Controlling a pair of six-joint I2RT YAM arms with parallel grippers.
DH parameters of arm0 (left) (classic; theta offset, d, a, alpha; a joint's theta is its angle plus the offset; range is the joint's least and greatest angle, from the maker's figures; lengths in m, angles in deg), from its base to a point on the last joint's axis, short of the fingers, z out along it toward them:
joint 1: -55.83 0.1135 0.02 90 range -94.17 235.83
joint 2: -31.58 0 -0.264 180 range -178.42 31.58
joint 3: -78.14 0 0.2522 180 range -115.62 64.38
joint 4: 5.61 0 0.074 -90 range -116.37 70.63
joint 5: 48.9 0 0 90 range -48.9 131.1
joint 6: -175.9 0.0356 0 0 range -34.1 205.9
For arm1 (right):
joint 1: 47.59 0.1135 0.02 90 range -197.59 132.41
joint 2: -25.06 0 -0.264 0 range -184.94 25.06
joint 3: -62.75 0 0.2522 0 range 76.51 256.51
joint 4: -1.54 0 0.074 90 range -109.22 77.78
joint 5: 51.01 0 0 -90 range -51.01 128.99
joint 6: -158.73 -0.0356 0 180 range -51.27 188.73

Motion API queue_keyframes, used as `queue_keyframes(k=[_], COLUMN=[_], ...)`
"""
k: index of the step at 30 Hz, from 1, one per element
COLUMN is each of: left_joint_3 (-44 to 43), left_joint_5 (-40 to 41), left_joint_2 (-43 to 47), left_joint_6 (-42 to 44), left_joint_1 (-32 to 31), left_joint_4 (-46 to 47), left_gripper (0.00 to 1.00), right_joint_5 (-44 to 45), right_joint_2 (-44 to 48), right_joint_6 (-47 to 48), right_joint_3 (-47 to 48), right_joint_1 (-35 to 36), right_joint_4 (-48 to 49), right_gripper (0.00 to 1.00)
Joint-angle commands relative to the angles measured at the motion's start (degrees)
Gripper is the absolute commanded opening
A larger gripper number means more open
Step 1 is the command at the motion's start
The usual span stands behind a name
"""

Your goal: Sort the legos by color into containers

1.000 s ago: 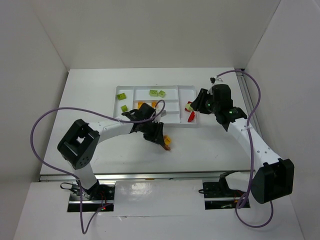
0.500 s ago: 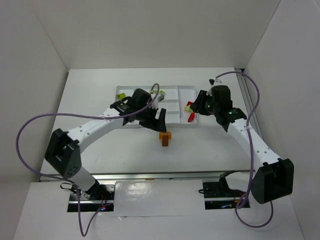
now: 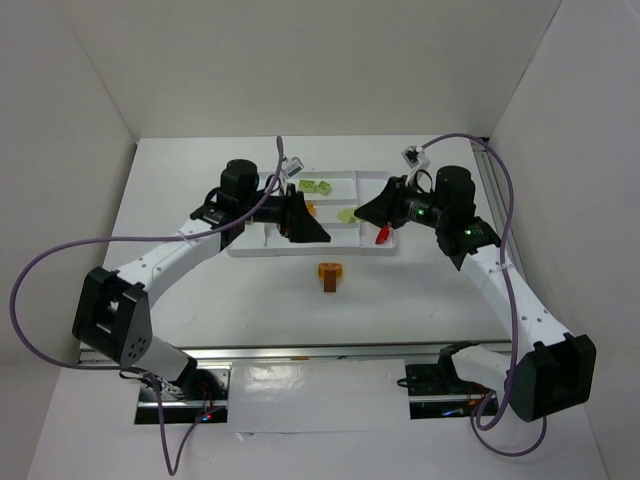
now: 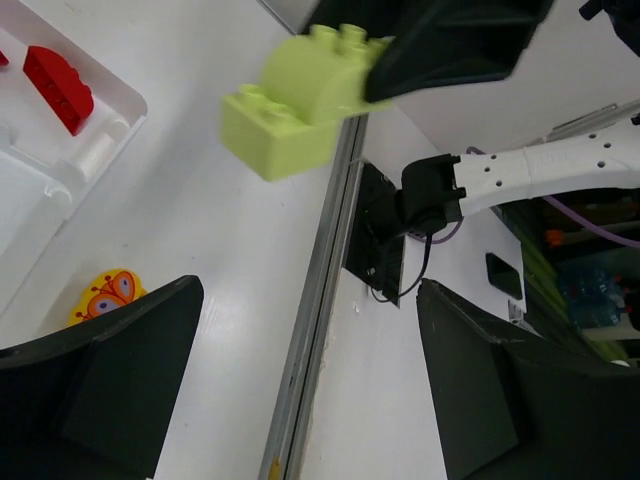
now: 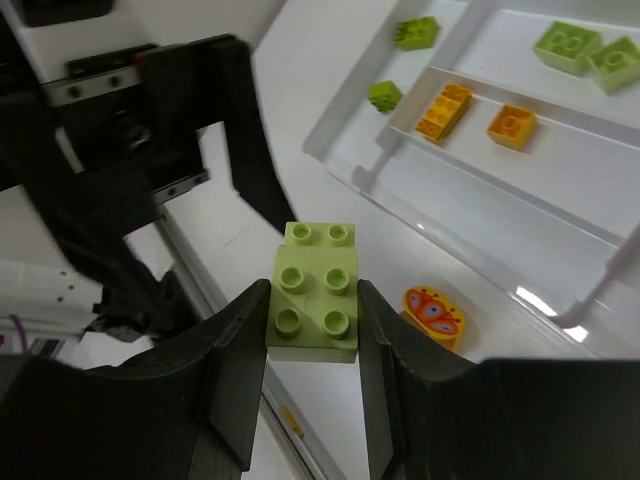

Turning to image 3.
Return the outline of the pale green sloped lego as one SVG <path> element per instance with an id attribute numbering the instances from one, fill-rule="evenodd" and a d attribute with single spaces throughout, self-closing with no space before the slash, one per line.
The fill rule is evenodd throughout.
<path id="1" fill-rule="evenodd" d="M 354 210 L 350 208 L 341 209 L 338 211 L 337 219 L 344 224 L 353 224 L 357 221 Z"/>

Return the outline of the red curved lego brick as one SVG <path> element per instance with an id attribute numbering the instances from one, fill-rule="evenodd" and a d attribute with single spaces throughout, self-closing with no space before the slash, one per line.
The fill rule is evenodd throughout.
<path id="1" fill-rule="evenodd" d="M 378 234 L 376 236 L 375 244 L 376 245 L 384 245 L 388 241 L 390 233 L 391 233 L 391 227 L 390 226 L 382 227 L 379 230 L 379 232 L 378 232 Z"/>

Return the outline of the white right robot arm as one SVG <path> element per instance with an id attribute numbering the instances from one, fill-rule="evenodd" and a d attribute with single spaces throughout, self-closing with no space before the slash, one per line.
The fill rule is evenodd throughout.
<path id="1" fill-rule="evenodd" d="M 441 349 L 441 378 L 475 383 L 508 400 L 525 422 L 589 399 L 596 347 L 573 335 L 541 303 L 501 251 L 494 229 L 476 214 L 475 184 L 458 166 L 438 170 L 435 188 L 422 190 L 407 177 L 392 177 L 381 193 L 358 207 L 356 218 L 396 230 L 412 222 L 434 230 L 454 267 L 480 291 L 508 330 L 515 354 L 506 356 L 475 342 Z"/>

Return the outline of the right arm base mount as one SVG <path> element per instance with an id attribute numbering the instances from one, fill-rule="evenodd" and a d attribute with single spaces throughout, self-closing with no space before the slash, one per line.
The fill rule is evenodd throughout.
<path id="1" fill-rule="evenodd" d="M 446 379 L 436 364 L 407 364 L 396 384 L 408 395 L 411 420 L 469 417 L 488 393 L 478 384 Z"/>

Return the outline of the pale green lego end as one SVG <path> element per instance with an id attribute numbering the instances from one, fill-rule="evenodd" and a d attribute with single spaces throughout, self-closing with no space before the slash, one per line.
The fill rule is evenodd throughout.
<path id="1" fill-rule="evenodd" d="M 313 194 L 316 192 L 316 182 L 313 180 L 301 179 L 298 182 L 298 190 L 306 194 Z"/>

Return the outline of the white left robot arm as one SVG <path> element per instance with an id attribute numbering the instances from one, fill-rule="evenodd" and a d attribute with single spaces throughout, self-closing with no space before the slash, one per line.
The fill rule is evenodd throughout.
<path id="1" fill-rule="evenodd" d="M 211 373 L 153 333 L 151 310 L 182 277 L 231 245 L 247 222 L 273 224 L 291 243 L 331 239 L 294 185 L 271 175 L 261 186 L 253 162 L 231 160 L 219 186 L 207 193 L 175 240 L 115 270 L 96 267 L 86 275 L 73 336 L 146 382 L 163 382 L 176 397 L 216 394 L 219 383 Z"/>

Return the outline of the brown 2x2 lego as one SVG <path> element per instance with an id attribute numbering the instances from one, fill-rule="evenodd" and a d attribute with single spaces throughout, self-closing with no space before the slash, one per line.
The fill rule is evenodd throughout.
<path id="1" fill-rule="evenodd" d="M 323 291 L 325 293 L 335 293 L 337 291 L 338 273 L 330 270 L 323 275 Z"/>

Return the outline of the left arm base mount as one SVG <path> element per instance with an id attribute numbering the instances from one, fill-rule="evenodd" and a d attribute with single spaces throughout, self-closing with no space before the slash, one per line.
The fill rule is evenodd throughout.
<path id="1" fill-rule="evenodd" d="M 204 424 L 226 424 L 228 421 L 228 394 L 231 380 L 229 365 L 214 365 L 207 368 L 207 377 L 199 380 L 189 393 L 159 380 L 164 421 L 168 425 L 191 424 L 197 415 L 203 415 Z M 159 413 L 155 391 L 149 379 L 141 371 L 125 369 L 119 371 L 123 380 L 138 384 L 138 399 L 134 423 L 136 425 L 158 425 Z"/>

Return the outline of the yellow lego brick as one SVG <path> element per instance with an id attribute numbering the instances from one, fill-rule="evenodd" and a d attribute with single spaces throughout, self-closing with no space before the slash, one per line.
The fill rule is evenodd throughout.
<path id="1" fill-rule="evenodd" d="M 329 273 L 335 275 L 337 279 L 343 276 L 343 265 L 338 262 L 321 262 L 317 265 L 317 275 L 324 278 Z"/>

